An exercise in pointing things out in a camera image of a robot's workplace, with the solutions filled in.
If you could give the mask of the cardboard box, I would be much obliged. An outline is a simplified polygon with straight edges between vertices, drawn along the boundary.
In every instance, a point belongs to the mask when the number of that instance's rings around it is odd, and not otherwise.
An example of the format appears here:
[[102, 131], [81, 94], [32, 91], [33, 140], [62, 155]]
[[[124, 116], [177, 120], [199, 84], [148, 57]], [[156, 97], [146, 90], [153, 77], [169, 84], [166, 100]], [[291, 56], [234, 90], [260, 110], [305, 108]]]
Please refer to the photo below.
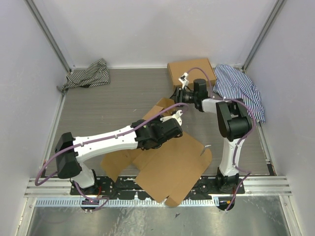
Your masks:
[[[119, 175], [129, 165], [134, 165], [139, 173], [137, 179], [173, 180], [181, 178], [192, 183], [201, 177], [212, 162], [209, 149], [187, 133], [179, 138], [172, 138], [158, 149], [150, 150], [119, 150], [104, 155], [100, 165], [106, 175], [117, 180]], [[177, 207], [182, 201], [165, 201], [169, 207]]]
[[193, 88], [195, 79], [205, 79], [207, 85], [211, 84], [212, 87], [217, 80], [208, 58], [170, 62], [167, 64], [167, 71], [174, 89], [182, 86], [179, 78], [184, 73], [188, 73], [190, 89]]

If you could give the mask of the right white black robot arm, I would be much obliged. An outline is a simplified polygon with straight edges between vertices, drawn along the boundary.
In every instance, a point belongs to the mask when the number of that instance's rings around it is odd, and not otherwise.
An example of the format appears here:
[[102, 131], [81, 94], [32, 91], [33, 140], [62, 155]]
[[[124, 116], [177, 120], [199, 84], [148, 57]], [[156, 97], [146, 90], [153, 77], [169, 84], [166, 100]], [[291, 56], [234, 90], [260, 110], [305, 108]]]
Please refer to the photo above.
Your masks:
[[211, 98], [204, 79], [195, 79], [193, 90], [188, 88], [187, 74], [181, 76], [179, 81], [182, 85], [176, 88], [172, 97], [175, 103], [194, 104], [195, 108], [201, 112], [217, 115], [219, 131], [223, 137], [223, 153], [216, 174], [215, 186], [220, 193], [227, 194], [238, 185], [241, 148], [246, 136], [253, 128], [247, 107], [241, 99]]

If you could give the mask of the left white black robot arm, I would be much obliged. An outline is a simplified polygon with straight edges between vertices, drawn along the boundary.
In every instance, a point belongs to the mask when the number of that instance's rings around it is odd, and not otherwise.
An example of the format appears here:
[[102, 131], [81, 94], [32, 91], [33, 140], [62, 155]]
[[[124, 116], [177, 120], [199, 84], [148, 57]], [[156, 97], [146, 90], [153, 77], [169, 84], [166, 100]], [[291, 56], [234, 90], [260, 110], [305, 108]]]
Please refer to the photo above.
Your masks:
[[180, 118], [157, 117], [149, 122], [143, 119], [122, 129], [86, 137], [73, 137], [70, 132], [62, 134], [55, 153], [57, 176], [76, 182], [81, 191], [93, 195], [99, 189], [95, 171], [85, 161], [119, 150], [157, 149], [172, 138], [181, 137]]

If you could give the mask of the folded closed cardboard box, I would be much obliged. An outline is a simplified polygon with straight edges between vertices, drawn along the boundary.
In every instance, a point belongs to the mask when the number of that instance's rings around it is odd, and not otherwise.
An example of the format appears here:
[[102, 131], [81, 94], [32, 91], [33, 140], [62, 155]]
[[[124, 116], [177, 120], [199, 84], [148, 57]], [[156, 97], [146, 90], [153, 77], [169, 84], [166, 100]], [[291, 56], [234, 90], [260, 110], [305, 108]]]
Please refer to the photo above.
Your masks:
[[174, 89], [182, 86], [179, 78], [184, 73], [188, 73], [190, 89], [193, 88], [195, 79], [205, 79], [207, 85], [211, 84], [212, 87], [217, 80], [208, 58], [170, 62], [167, 64], [167, 71]]

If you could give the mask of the blue white striped cloth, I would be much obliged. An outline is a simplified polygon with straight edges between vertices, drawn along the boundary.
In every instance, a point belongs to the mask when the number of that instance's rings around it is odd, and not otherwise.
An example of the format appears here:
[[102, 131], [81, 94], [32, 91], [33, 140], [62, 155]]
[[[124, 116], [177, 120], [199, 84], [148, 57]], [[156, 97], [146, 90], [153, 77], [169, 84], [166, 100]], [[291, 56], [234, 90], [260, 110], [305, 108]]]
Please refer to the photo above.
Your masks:
[[260, 92], [249, 76], [225, 64], [216, 66], [215, 76], [217, 81], [213, 87], [214, 93], [227, 99], [241, 98], [256, 120], [263, 123], [266, 121]]

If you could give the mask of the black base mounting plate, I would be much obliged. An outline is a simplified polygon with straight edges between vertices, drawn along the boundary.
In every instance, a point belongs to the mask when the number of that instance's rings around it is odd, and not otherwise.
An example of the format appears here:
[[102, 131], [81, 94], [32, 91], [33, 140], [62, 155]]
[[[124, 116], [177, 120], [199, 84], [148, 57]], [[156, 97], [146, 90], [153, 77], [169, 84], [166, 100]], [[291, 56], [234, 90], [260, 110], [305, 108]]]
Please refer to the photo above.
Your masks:
[[71, 186], [71, 195], [96, 195], [98, 197], [107, 196], [109, 199], [131, 200], [137, 196], [140, 200], [150, 198], [155, 201], [159, 200], [207, 200], [215, 194], [244, 194], [244, 186], [239, 175], [236, 177], [219, 177], [201, 176], [196, 183], [191, 180], [176, 178], [173, 180], [153, 179], [139, 180], [135, 177], [118, 177], [112, 180], [106, 176], [98, 176], [96, 185], [86, 189], [76, 188], [73, 183]]

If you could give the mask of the grey striped cloth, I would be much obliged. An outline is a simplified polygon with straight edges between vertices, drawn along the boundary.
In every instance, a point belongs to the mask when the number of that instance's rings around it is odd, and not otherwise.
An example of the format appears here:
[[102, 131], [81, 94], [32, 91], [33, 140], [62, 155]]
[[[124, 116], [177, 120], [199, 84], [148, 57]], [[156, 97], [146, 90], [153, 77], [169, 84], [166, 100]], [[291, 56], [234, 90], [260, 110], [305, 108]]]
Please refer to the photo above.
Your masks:
[[57, 86], [57, 90], [64, 95], [69, 89], [93, 88], [110, 84], [109, 70], [105, 59], [93, 62], [88, 68], [78, 72], [70, 72], [66, 82]]

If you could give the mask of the aluminium front rail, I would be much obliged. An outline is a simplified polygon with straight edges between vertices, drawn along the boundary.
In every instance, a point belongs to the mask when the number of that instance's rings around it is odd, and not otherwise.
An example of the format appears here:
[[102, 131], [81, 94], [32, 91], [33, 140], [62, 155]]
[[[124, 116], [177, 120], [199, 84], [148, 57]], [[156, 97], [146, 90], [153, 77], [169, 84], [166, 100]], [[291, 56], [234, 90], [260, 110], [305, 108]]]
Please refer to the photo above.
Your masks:
[[235, 186], [219, 188], [213, 176], [202, 176], [196, 183], [183, 182], [180, 184], [171, 181], [154, 180], [141, 182], [133, 176], [118, 177], [112, 180], [106, 176], [96, 178], [97, 187], [86, 190], [89, 196], [105, 195], [111, 199], [144, 200], [146, 198], [164, 200], [167, 197], [184, 196], [185, 199], [208, 199], [211, 196], [257, 195], [257, 196], [290, 196], [291, 189], [285, 177], [281, 176], [250, 176], [239, 178]]

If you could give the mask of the right aluminium corner post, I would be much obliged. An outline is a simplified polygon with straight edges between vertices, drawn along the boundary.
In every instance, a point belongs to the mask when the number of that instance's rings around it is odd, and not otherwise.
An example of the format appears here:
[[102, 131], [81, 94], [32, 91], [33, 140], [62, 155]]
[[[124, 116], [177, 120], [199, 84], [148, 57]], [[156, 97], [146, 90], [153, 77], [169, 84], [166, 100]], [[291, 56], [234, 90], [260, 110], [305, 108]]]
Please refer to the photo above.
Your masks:
[[242, 66], [242, 71], [246, 72], [248, 67], [250, 66], [252, 60], [254, 59], [255, 55], [257, 54], [261, 44], [263, 43], [264, 39], [267, 37], [270, 29], [272, 28], [276, 18], [280, 14], [282, 8], [286, 4], [287, 0], [277, 0], [268, 15], [254, 45], [252, 46], [249, 55], [247, 56], [247, 59], [244, 62], [244, 65]]

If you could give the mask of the aluminium corner post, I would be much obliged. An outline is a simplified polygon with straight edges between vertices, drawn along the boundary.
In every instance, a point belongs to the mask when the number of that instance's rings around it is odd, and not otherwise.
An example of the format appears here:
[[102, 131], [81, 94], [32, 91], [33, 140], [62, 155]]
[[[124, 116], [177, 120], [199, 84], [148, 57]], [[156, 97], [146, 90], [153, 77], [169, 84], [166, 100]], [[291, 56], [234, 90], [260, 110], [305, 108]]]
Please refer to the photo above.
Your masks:
[[272, 28], [276, 18], [280, 14], [282, 8], [286, 4], [287, 0], [277, 0], [268, 15], [254, 45], [252, 46], [249, 55], [247, 56], [247, 59], [244, 62], [244, 65], [242, 66], [242, 71], [246, 72], [248, 67], [250, 66], [252, 60], [254, 59], [255, 55], [257, 54], [261, 44], [263, 43], [264, 39], [267, 37], [270, 29]]
[[71, 68], [66, 61], [60, 47], [58, 46], [54, 36], [52, 35], [51, 31], [49, 30], [48, 25], [46, 24], [42, 14], [40, 13], [38, 7], [36, 6], [33, 0], [24, 0], [26, 6], [30, 10], [31, 14], [35, 18], [35, 21], [39, 25], [40, 29], [42, 30], [44, 36], [46, 37], [47, 41], [49, 42], [50, 46], [52, 47], [54, 53], [56, 54], [57, 58], [61, 62], [64, 69], [69, 73], [71, 72]]

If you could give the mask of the left aluminium corner post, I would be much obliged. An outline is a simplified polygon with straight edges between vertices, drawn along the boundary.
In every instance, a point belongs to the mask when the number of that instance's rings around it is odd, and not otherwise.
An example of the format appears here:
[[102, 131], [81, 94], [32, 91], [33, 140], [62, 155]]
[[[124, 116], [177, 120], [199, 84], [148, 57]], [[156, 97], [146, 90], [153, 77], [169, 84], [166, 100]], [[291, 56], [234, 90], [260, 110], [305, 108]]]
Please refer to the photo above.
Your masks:
[[42, 30], [44, 36], [46, 37], [47, 41], [49, 42], [50, 46], [52, 47], [54, 53], [56, 54], [57, 58], [61, 62], [64, 69], [69, 73], [71, 72], [71, 68], [66, 61], [60, 47], [58, 46], [54, 36], [52, 35], [51, 31], [49, 30], [48, 25], [46, 24], [42, 14], [40, 13], [38, 7], [36, 6], [33, 0], [24, 0], [26, 6], [30, 10], [31, 14], [35, 18], [35, 21], [39, 25], [40, 29]]

